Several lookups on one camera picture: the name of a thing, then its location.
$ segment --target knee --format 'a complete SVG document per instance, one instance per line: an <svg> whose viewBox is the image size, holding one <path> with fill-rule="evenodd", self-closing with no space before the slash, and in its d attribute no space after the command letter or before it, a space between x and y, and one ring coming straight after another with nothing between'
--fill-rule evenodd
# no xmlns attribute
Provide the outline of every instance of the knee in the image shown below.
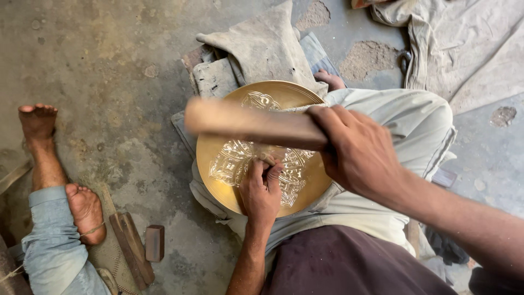
<svg viewBox="0 0 524 295"><path fill-rule="evenodd" d="M427 112L427 124L435 126L438 129L448 130L453 125L453 112L450 104L440 96L428 92L428 104L423 108L423 112Z"/></svg>

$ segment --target grey trousers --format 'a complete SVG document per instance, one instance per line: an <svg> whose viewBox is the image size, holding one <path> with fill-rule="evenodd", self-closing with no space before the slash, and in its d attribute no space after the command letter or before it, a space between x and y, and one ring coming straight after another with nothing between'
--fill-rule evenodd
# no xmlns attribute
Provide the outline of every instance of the grey trousers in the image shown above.
<svg viewBox="0 0 524 295"><path fill-rule="evenodd" d="M402 166L428 181L456 136L447 101L427 91L340 89L328 93L324 100L366 114L387 126ZM247 216L225 208L212 197L202 182L196 161L190 187L197 201L216 216L218 223L228 224L240 239L244 238ZM414 255L403 232L408 221L407 216L347 192L333 182L308 208L276 219L266 246L266 259L271 258L284 239L325 225L356 228L400 245Z"/></svg>
<svg viewBox="0 0 524 295"><path fill-rule="evenodd" d="M34 226L22 239L22 249L33 293L111 295L80 243L65 188L53 186L33 192L29 206Z"/></svg>

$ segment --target dirty canvas sheet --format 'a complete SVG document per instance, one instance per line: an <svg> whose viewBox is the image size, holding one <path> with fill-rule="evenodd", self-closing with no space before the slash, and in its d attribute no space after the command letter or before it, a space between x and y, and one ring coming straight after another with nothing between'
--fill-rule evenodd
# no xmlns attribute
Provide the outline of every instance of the dirty canvas sheet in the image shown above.
<svg viewBox="0 0 524 295"><path fill-rule="evenodd" d="M405 88L440 95L454 114L524 92L524 1L399 0L371 11L376 21L408 27Z"/></svg>

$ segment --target hand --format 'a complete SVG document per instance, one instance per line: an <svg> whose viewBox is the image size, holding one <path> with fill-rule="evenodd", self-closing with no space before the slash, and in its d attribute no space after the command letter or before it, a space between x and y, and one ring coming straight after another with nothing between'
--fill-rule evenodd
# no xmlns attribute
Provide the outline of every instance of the hand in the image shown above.
<svg viewBox="0 0 524 295"><path fill-rule="evenodd" d="M249 164L246 177L240 183L240 196L246 208L248 223L256 227L271 229L280 209L282 191L278 177L284 165L279 160L266 175L267 183L262 174L269 165L258 158L253 158Z"/></svg>
<svg viewBox="0 0 524 295"><path fill-rule="evenodd" d="M341 105L310 107L308 114L324 130L332 147L321 152L326 174L350 192L383 205L404 179L386 127Z"/></svg>

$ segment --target forearm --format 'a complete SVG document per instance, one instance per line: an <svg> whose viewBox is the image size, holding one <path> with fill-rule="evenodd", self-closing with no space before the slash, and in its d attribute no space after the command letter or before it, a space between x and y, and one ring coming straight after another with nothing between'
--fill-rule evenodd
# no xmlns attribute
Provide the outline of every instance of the forearm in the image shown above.
<svg viewBox="0 0 524 295"><path fill-rule="evenodd" d="M264 253L271 227L257 228L248 222L246 237L226 295L260 294L264 285Z"/></svg>
<svg viewBox="0 0 524 295"><path fill-rule="evenodd" d="M484 268L524 278L524 220L407 174L390 207L448 235Z"/></svg>

